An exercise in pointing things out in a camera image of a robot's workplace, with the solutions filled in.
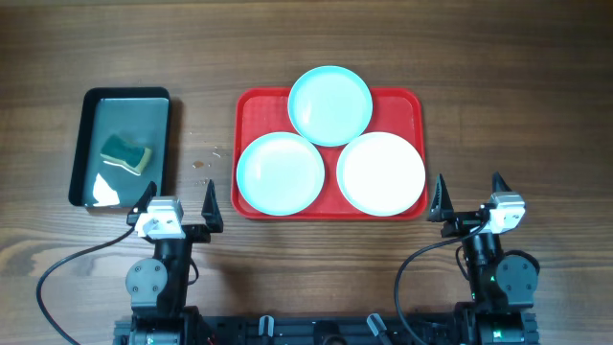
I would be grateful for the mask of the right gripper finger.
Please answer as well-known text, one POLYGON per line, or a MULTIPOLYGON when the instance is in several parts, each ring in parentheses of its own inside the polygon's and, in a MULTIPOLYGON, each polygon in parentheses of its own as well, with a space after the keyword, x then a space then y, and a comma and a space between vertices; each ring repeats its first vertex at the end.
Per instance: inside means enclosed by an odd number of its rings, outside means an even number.
POLYGON ((492 175, 492 192, 495 193, 509 193, 511 188, 506 183, 504 178, 499 172, 495 172, 492 175))
POLYGON ((454 208, 443 175, 437 176, 435 191, 430 203, 428 221, 445 222, 454 219, 454 208))

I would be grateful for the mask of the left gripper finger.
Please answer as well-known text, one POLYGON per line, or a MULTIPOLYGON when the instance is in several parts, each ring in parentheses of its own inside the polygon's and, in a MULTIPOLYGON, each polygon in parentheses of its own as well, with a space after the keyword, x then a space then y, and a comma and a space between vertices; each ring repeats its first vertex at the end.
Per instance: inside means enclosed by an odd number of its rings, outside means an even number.
POLYGON ((216 189, 213 180, 210 180, 207 184, 201 217, 204 218, 209 233, 223 232, 224 223, 216 200, 216 189))
POLYGON ((126 217, 127 225, 135 225, 139 216, 143 214, 148 207, 148 204, 157 194, 157 185, 150 181, 143 192, 142 196, 138 199, 132 209, 129 211, 126 217))

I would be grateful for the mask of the green yellow sponge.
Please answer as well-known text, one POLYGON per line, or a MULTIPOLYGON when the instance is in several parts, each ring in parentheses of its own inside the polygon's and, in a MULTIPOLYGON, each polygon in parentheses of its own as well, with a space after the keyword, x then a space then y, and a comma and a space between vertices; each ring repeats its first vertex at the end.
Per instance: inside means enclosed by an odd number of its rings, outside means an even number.
POLYGON ((102 145, 100 156, 105 164, 141 175, 152 156, 152 150, 133 144, 121 136, 111 135, 102 145))

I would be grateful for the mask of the white plate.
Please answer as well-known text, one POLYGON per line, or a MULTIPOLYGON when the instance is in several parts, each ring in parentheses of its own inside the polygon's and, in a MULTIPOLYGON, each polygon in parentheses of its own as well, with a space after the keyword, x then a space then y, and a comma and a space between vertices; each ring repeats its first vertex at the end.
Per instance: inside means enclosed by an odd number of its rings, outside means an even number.
POLYGON ((344 198, 357 210, 375 217, 403 213, 420 199, 425 166, 417 149, 389 132, 370 132, 349 142, 336 164, 344 198))

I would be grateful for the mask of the light blue plate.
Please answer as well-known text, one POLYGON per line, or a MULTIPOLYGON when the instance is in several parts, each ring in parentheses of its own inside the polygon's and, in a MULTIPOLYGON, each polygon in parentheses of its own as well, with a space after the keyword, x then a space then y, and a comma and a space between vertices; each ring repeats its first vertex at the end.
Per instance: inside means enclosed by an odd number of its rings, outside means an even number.
POLYGON ((317 148, 290 132, 265 134, 242 152, 236 168, 245 201, 268 216, 297 214, 319 196, 325 165, 317 148))
POLYGON ((294 129, 321 147, 344 146, 360 136, 373 112, 373 96, 365 81, 341 66, 305 72, 294 82, 287 99, 294 129))

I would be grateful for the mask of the light blue plate top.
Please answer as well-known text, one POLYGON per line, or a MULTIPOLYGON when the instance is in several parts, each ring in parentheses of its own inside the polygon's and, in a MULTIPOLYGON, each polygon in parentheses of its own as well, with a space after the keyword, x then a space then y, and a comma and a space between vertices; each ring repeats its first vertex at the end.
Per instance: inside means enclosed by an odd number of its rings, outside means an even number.
POLYGON ((344 146, 360 136, 373 112, 373 96, 365 81, 341 66, 305 72, 294 82, 287 99, 294 129, 321 147, 344 146))

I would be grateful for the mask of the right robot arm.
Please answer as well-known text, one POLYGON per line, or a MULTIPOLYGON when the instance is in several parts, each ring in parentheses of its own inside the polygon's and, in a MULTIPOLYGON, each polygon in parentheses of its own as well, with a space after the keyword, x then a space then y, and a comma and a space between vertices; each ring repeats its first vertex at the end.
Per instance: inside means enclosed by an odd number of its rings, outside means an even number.
POLYGON ((456 212, 442 176, 437 177, 428 219, 441 222, 444 239, 458 241, 457 263, 468 280, 470 302, 459 302, 433 334, 442 344, 536 344, 534 306, 540 265, 521 250, 502 248, 501 236, 518 227, 526 202, 497 172, 492 194, 476 211, 456 212))

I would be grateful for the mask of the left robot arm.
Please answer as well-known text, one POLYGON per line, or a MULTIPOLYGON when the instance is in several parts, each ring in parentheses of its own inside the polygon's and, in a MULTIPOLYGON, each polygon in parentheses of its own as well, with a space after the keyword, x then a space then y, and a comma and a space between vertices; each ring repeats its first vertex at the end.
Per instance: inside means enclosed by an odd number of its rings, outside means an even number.
POLYGON ((208 243, 223 231, 213 181, 207 184, 201 224, 185 224, 180 199, 159 196, 151 182, 127 215, 126 224, 137 236, 154 245, 150 258, 135 263, 127 272, 131 318, 115 324, 115 344, 213 344, 214 332, 197 307, 186 305, 188 287, 198 274, 192 258, 196 243, 208 243))

